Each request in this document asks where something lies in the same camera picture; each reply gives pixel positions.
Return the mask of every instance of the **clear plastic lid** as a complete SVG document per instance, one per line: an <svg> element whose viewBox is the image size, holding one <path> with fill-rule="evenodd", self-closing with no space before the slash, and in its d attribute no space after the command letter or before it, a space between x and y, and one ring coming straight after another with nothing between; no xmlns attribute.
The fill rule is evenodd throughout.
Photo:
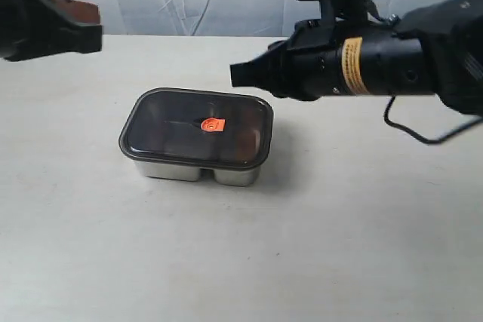
<svg viewBox="0 0 483 322"><path fill-rule="evenodd" d="M160 88L139 98L119 145L138 161L247 170L268 156L272 119L256 97Z"/></svg>

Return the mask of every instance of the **table surface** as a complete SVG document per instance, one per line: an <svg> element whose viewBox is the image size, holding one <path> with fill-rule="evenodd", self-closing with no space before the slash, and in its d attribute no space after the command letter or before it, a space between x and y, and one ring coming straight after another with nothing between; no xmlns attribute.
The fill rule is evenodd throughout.
<svg viewBox="0 0 483 322"><path fill-rule="evenodd" d="M386 98L246 89L275 112L253 187L148 179L119 151L142 93L233 92L228 65L271 41L107 36L0 63L0 320L481 319L483 130L426 147L384 125ZM462 120L395 108L429 135Z"/></svg>

